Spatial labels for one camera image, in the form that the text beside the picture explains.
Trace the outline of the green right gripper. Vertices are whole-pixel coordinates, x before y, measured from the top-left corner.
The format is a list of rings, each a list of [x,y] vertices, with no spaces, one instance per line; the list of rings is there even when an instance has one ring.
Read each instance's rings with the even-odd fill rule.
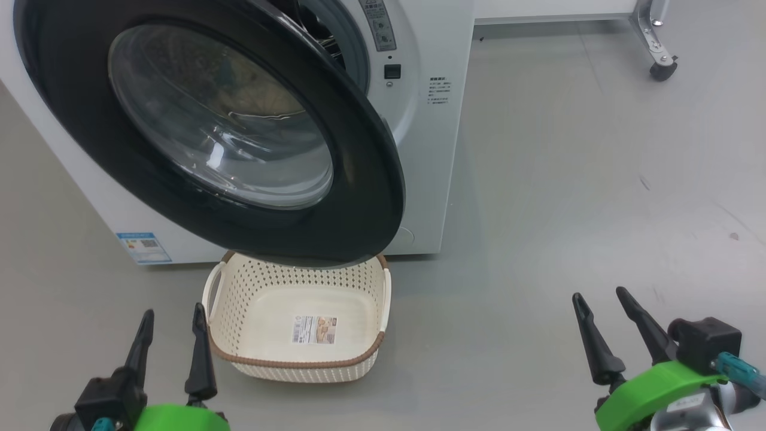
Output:
[[[678,346],[667,331],[626,287],[616,287],[616,297],[639,330],[653,360],[653,367],[625,382],[625,365],[607,346],[595,325],[590,306],[580,293],[572,295],[592,381],[599,386],[617,387],[595,412],[599,429],[627,430],[678,399],[691,395],[703,385],[716,385],[719,381],[728,380],[728,377],[719,374],[701,375],[679,361],[673,361],[676,360]]]

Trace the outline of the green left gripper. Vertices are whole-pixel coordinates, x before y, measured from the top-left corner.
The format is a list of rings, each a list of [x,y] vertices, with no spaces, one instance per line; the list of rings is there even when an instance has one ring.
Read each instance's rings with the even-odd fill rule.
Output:
[[[148,349],[153,343],[155,312],[148,309],[142,316],[124,366],[132,371],[137,387],[145,383]],[[207,314],[202,303],[194,306],[192,332],[195,341],[184,392],[188,403],[205,403],[218,394],[212,362]],[[134,428],[137,431],[165,430],[230,430],[230,423],[214,410],[186,405],[150,405],[143,410]]]

